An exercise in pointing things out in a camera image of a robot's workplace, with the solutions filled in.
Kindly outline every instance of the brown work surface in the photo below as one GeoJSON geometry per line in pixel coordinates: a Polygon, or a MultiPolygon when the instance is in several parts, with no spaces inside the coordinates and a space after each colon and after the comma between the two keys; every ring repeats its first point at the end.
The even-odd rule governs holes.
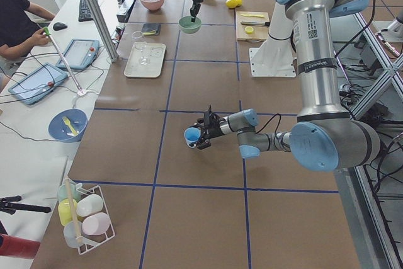
{"type": "Polygon", "coordinates": [[[123,75],[127,60],[111,65],[95,108],[163,110],[169,93],[173,62],[165,61],[156,79],[134,79],[123,75]]]}
{"type": "Polygon", "coordinates": [[[69,176],[73,180],[152,183],[164,114],[95,110],[69,176]]]}
{"type": "MultiPolygon", "coordinates": [[[[392,19],[401,4],[382,1],[396,0],[377,6],[377,18],[392,19]]],[[[360,268],[333,173],[309,171],[284,152],[243,161],[235,134],[202,151],[183,138],[209,105],[221,117],[253,108],[257,129],[276,113],[279,130],[295,125],[298,78],[252,78],[249,47],[260,44],[236,41],[236,12],[271,14],[274,4],[243,0],[230,10],[225,0],[205,0],[192,35],[177,26],[191,0],[166,0],[153,13],[136,4],[118,48],[123,59],[110,67],[69,173],[100,183],[116,237],[79,256],[54,213],[33,269],[360,268]],[[162,74],[128,79],[130,34],[144,22],[162,24],[147,37],[167,46],[162,74]]]]}

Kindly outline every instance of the keyboard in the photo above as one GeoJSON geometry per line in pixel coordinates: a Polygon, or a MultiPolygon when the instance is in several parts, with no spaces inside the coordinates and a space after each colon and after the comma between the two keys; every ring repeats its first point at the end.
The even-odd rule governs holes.
{"type": "Polygon", "coordinates": [[[78,21],[83,22],[89,20],[94,20],[94,18],[91,16],[87,0],[80,0],[78,21]]]}

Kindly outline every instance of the white table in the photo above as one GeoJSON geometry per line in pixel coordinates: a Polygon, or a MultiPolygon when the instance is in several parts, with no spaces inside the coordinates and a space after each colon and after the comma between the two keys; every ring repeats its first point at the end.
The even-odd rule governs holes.
{"type": "MultiPolygon", "coordinates": [[[[98,0],[98,3],[112,35],[118,25],[116,0],[98,0]]],[[[49,26],[49,30],[61,50],[64,50],[73,38],[98,39],[103,45],[94,21],[78,22],[78,4],[79,0],[67,0],[49,26]],[[52,26],[58,21],[66,23],[68,28],[54,31],[52,26]]],[[[40,55],[48,52],[55,52],[52,44],[35,47],[32,50],[32,54],[37,55],[37,59],[41,63],[55,64],[59,59],[58,55],[40,55]]],[[[110,63],[106,50],[101,47],[99,57],[93,62],[97,68],[90,66],[77,74],[79,84],[83,88],[87,88],[95,81],[90,88],[99,92],[110,63]]],[[[34,58],[27,59],[22,63],[18,72],[28,74],[39,66],[40,64],[34,58]]],[[[17,81],[22,78],[23,76],[19,74],[13,76],[13,79],[17,81]]],[[[63,87],[56,88],[43,100],[30,106],[20,101],[3,104],[16,100],[13,96],[7,96],[8,88],[13,84],[14,81],[11,80],[0,94],[0,103],[2,103],[0,109],[3,111],[0,122],[15,129],[24,137],[52,139],[47,130],[49,122],[59,112],[72,108],[72,101],[77,91],[74,81],[69,77],[62,84],[63,87]]],[[[88,118],[91,117],[96,97],[95,93],[89,93],[77,100],[77,108],[83,110],[88,118]]],[[[2,176],[0,198],[21,195],[23,199],[20,203],[48,206],[53,210],[57,202],[56,193],[59,183],[67,174],[78,147],[79,142],[35,142],[22,139],[12,130],[0,125],[0,172],[2,176]]],[[[41,241],[51,214],[22,210],[18,210],[14,215],[0,212],[0,220],[8,234],[41,241]]],[[[25,269],[29,268],[31,263],[32,260],[0,256],[0,268],[25,269]]]]}

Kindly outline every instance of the yellow cup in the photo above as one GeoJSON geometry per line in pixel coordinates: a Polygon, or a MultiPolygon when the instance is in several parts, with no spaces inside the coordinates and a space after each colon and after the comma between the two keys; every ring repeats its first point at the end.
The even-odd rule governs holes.
{"type": "MultiPolygon", "coordinates": [[[[74,204],[74,209],[77,209],[77,202],[74,199],[73,199],[73,204],[74,204]]],[[[62,223],[63,226],[66,226],[68,223],[70,223],[73,220],[73,218],[71,216],[71,212],[70,212],[70,203],[69,203],[68,198],[59,202],[59,206],[57,207],[57,210],[59,211],[60,223],[62,223]]]]}

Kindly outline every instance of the glass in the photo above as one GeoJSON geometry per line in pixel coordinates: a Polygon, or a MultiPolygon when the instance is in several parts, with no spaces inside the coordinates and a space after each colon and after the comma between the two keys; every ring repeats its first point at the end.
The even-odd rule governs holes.
{"type": "Polygon", "coordinates": [[[144,49],[147,47],[147,42],[144,39],[143,33],[141,31],[135,31],[132,33],[132,41],[134,47],[141,51],[141,57],[139,59],[139,64],[146,65],[150,63],[150,59],[144,56],[144,49]]]}

